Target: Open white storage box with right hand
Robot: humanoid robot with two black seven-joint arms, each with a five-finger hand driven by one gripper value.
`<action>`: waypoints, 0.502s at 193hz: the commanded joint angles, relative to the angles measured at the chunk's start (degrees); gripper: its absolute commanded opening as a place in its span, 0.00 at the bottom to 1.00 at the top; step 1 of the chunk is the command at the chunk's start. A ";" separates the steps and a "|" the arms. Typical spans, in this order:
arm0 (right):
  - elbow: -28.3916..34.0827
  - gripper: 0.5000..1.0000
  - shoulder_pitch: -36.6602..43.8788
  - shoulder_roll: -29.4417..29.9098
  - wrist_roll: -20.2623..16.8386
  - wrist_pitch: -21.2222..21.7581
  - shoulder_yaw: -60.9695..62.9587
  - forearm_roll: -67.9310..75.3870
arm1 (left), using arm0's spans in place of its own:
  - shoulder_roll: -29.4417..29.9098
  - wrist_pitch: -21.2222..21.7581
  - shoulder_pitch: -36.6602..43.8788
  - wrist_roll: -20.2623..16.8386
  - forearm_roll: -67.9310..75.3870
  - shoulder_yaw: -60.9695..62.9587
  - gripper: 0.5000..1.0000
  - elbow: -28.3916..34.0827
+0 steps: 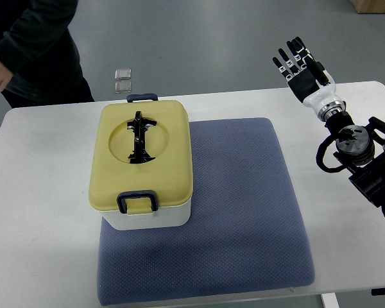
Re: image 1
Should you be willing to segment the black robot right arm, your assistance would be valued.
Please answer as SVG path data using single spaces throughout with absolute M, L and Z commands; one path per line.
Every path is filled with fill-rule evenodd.
M 325 120 L 330 135 L 319 145 L 318 167 L 326 173 L 351 172 L 352 185 L 385 217 L 385 122 L 371 117 L 356 125 L 346 111 Z

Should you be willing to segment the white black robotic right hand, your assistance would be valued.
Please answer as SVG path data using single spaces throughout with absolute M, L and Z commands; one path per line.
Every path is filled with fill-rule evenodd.
M 332 76 L 315 60 L 300 37 L 286 42 L 291 53 L 282 48 L 273 63 L 285 78 L 288 87 L 305 107 L 314 110 L 320 121 L 346 110 L 346 103 L 336 94 L 336 84 Z

